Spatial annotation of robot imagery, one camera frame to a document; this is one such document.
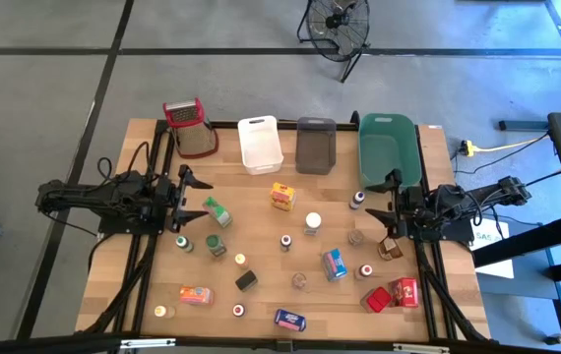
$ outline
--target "red lid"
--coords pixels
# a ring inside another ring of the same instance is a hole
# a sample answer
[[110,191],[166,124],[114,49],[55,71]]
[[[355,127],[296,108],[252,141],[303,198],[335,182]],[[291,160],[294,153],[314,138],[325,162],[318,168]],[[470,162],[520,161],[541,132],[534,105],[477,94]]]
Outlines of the red lid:
[[372,295],[368,296],[366,303],[372,311],[378,313],[388,306],[390,300],[392,300],[390,294],[386,291],[386,289],[380,286],[372,292]]

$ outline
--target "electric fan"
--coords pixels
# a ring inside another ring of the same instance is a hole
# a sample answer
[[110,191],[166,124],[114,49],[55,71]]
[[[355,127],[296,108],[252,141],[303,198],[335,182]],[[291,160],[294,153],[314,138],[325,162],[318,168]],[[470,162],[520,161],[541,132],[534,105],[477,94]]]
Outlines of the electric fan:
[[[308,0],[296,35],[301,43],[310,41],[325,58],[347,62],[341,79],[343,83],[370,45],[366,42],[369,16],[368,0]],[[308,39],[300,37],[305,20]]]

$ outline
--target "gray floor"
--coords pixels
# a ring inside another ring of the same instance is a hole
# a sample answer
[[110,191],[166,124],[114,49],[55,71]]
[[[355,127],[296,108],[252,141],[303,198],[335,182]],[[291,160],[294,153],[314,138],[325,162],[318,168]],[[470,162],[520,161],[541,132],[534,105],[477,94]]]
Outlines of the gray floor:
[[[305,1],[137,1],[124,47],[297,47]],[[0,46],[109,47],[124,1],[0,1]],[[542,3],[372,1],[373,47],[561,48]],[[35,212],[38,184],[64,179],[92,104],[104,57],[0,57],[0,339],[12,335],[49,222]],[[272,114],[348,120],[352,110],[395,112],[445,128],[452,148],[470,139],[494,147],[536,137],[500,133],[501,119],[544,119],[561,110],[561,58],[365,57],[346,84],[342,65],[319,56],[125,56],[117,59],[82,182],[95,183],[101,156],[116,161],[130,118],[160,118],[161,104],[199,96],[212,120]],[[472,170],[502,153],[459,158]],[[558,168],[550,141],[482,170],[459,175],[465,188],[505,175],[529,181]],[[532,186],[531,202],[502,214],[528,221],[561,216],[561,177]],[[70,221],[95,229],[88,212]],[[94,240],[67,229],[34,329],[72,332]],[[556,330],[549,304],[484,295],[491,332],[502,342],[537,345]],[[529,329],[522,324],[532,324]]]

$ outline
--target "wooden table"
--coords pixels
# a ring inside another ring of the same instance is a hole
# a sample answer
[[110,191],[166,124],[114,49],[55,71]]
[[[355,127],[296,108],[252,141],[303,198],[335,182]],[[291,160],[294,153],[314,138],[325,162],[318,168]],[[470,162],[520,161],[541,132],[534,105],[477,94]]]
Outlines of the wooden table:
[[[132,152],[141,142],[151,144],[156,120],[132,119],[118,160],[117,173],[123,172]],[[453,172],[445,136],[440,127],[418,127],[427,180],[431,189],[441,183],[453,183]],[[219,151],[201,159],[183,160],[174,154],[171,176],[177,176],[181,163],[191,166],[195,176],[215,186],[212,190],[187,189],[187,209],[201,209],[202,201],[213,196],[233,217],[225,229],[210,217],[197,219],[182,228],[195,250],[186,254],[175,245],[176,235],[162,234],[157,241],[151,285],[143,318],[142,334],[186,335],[210,337],[300,338],[326,340],[407,340],[426,341],[427,328],[422,301],[417,309],[387,308],[380,314],[367,314],[359,300],[370,289],[386,285],[401,276],[418,277],[413,244],[399,241],[404,257],[386,262],[377,254],[377,242],[385,229],[366,207],[384,209],[388,195],[368,193],[360,210],[351,210],[348,201],[360,189],[357,167],[356,132],[337,132],[337,164],[329,175],[301,175],[295,171],[295,131],[279,131],[284,162],[279,172],[251,176],[241,164],[236,129],[218,129]],[[156,166],[162,166],[161,157]],[[138,158],[135,168],[145,171],[146,162]],[[285,183],[297,190],[293,211],[270,205],[269,192],[274,182]],[[323,226],[315,237],[303,235],[308,212],[322,215]],[[367,240],[359,247],[346,241],[349,230],[363,231]],[[216,259],[207,250],[206,236],[219,234],[228,251]],[[288,253],[281,252],[279,238],[291,235],[293,244]],[[112,300],[121,285],[128,256],[130,235],[115,235],[96,251],[76,328],[91,325]],[[370,264],[374,275],[357,281],[349,274],[338,282],[328,282],[322,271],[320,254],[339,248],[349,271]],[[489,335],[481,295],[472,259],[468,250],[451,243],[442,243],[442,254],[450,293],[477,330]],[[234,263],[234,255],[248,257],[259,282],[241,292],[234,281],[244,272]],[[291,277],[296,272],[307,276],[307,286],[296,290]],[[206,286],[215,291],[211,306],[179,304],[181,285]],[[136,303],[135,294],[128,302],[124,329],[131,328]],[[440,302],[434,298],[439,332],[444,335],[444,319]],[[232,315],[236,303],[246,307],[244,318]],[[172,319],[154,316],[154,307],[176,308]],[[274,325],[273,316],[283,308],[307,318],[307,329],[294,332]]]

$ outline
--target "blue box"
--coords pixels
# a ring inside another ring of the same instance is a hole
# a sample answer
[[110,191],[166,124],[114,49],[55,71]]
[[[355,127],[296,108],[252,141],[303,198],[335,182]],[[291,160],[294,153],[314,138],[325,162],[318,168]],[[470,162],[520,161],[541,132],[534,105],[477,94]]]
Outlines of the blue box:
[[303,331],[307,327],[307,320],[303,316],[283,309],[277,310],[277,314],[274,316],[274,323],[297,331]]
[[347,269],[342,261],[340,250],[334,249],[322,255],[322,267],[329,281],[339,280],[346,276]]

